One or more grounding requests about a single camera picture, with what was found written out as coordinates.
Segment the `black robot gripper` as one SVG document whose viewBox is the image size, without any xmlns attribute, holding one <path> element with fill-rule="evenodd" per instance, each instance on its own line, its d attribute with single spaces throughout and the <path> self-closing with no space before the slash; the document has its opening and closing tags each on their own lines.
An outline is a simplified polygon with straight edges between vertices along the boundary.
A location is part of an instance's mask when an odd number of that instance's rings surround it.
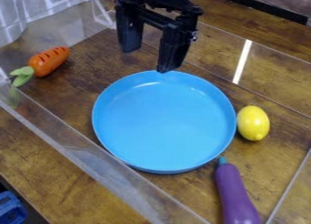
<svg viewBox="0 0 311 224">
<path fill-rule="evenodd" d="M 148 10 L 161 8 L 180 15 L 168 19 Z M 142 24 L 162 30 L 156 71 L 166 73 L 182 64 L 189 45 L 196 41 L 196 21 L 201 8 L 189 0 L 116 0 L 114 20 L 121 51 L 129 53 L 141 47 Z"/>
</svg>

